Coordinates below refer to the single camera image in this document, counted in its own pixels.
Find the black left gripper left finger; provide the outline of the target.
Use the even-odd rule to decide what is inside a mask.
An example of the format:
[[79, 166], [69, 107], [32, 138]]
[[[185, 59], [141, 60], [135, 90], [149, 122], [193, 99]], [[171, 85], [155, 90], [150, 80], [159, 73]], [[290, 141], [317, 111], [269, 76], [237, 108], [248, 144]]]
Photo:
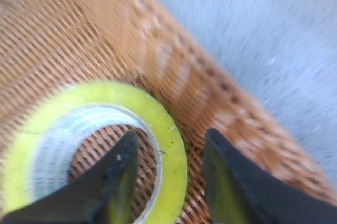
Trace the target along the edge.
[[127, 223], [138, 176], [138, 139], [126, 132], [68, 185], [7, 213], [2, 223]]

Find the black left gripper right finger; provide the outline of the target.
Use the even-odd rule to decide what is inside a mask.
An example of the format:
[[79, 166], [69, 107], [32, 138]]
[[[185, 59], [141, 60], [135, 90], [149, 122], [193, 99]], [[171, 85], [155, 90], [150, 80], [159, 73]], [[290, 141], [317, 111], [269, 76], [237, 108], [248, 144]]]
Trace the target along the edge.
[[336, 206], [249, 160], [217, 129], [205, 133], [204, 177], [213, 223], [336, 223]]

